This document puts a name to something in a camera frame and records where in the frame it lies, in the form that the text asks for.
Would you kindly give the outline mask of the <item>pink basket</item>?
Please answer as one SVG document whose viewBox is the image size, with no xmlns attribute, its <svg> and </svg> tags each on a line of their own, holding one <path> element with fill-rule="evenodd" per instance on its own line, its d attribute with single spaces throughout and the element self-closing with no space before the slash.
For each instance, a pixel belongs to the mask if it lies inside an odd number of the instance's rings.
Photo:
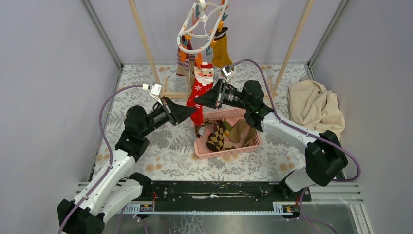
<svg viewBox="0 0 413 234">
<path fill-rule="evenodd" d="M 236 109 L 204 113 L 203 117 L 204 117 L 204 121 L 225 119 L 230 123 L 231 126 L 233 126 L 239 119 L 244 119 L 245 113 L 246 113 L 246 110 L 236 108 Z M 213 130 L 213 127 L 209 125 L 201 129 L 201 134 L 202 136 L 207 137 L 212 132 L 212 130 Z M 226 144 L 231 144 L 235 146 L 236 147 L 235 149 L 213 152 L 207 148 L 206 146 L 207 139 L 204 137 L 200 137 L 200 138 L 197 138 L 197 136 L 194 137 L 194 150 L 195 150 L 196 155 L 200 159 L 209 159 L 213 157 L 229 156 L 231 154 L 249 153 L 249 152 L 257 150 L 262 145 L 260 133 L 259 131 L 257 131 L 257 135 L 254 138 L 255 145 L 253 146 L 243 147 L 242 143 L 233 143 L 229 141 L 228 139 L 225 141 Z"/>
</svg>

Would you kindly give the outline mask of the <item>brown yellow argyle sock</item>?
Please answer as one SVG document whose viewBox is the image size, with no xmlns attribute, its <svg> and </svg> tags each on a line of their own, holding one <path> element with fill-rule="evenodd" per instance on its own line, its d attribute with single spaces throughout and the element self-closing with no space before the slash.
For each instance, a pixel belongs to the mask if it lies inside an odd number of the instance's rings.
<svg viewBox="0 0 413 234">
<path fill-rule="evenodd" d="M 208 136 L 202 136 L 201 129 L 207 126 L 212 126 L 213 130 Z M 226 140 L 229 138 L 229 133 L 232 130 L 232 126 L 225 119 L 220 120 L 205 120 L 201 125 L 194 127 L 195 135 L 197 138 L 204 137 L 207 139 L 206 146 L 213 152 L 232 150 L 236 147 L 231 144 L 226 144 Z"/>
</svg>

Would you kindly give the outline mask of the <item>white round clip hanger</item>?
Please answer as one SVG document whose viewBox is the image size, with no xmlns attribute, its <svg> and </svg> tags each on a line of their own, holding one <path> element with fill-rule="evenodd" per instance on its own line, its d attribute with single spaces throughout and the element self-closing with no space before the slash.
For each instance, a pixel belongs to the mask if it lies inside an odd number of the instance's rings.
<svg viewBox="0 0 413 234">
<path fill-rule="evenodd" d="M 210 55 L 216 44 L 215 34 L 224 26 L 227 9 L 227 0 L 222 0 L 219 5 L 195 0 L 177 36 L 176 43 L 180 52 L 186 55 L 205 51 Z M 194 45 L 189 48 L 191 39 L 204 39 L 205 44 L 198 48 Z"/>
</svg>

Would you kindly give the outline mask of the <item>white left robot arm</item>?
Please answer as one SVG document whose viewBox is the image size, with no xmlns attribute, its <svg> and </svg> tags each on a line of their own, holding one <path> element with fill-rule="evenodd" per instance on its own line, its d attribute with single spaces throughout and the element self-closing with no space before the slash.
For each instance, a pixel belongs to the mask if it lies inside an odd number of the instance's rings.
<svg viewBox="0 0 413 234">
<path fill-rule="evenodd" d="M 150 179 L 144 175 L 132 174 L 120 188 L 115 186 L 147 149 L 150 143 L 147 135 L 168 122 L 180 124 L 196 111 L 168 97 L 162 97 L 156 105 L 149 113 L 139 105 L 128 109 L 125 129 L 105 167 L 72 200 L 63 199 L 59 203 L 59 233 L 100 234 L 106 223 L 130 201 L 149 198 Z"/>
</svg>

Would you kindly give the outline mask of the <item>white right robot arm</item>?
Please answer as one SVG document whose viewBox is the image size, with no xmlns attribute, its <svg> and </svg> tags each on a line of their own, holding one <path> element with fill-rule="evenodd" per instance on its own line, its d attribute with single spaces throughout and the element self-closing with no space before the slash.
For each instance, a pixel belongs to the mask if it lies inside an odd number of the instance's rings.
<svg viewBox="0 0 413 234">
<path fill-rule="evenodd" d="M 194 102 L 213 109 L 222 105 L 244 109 L 244 119 L 250 127 L 276 136 L 304 154 L 305 166 L 289 173 L 281 181 L 279 193 L 284 200 L 293 200 L 301 189 L 314 184 L 327 186 L 348 165 L 337 135 L 330 130 L 319 133 L 283 120 L 264 103 L 263 98 L 264 92 L 258 81 L 247 81 L 238 91 L 220 79 Z"/>
</svg>

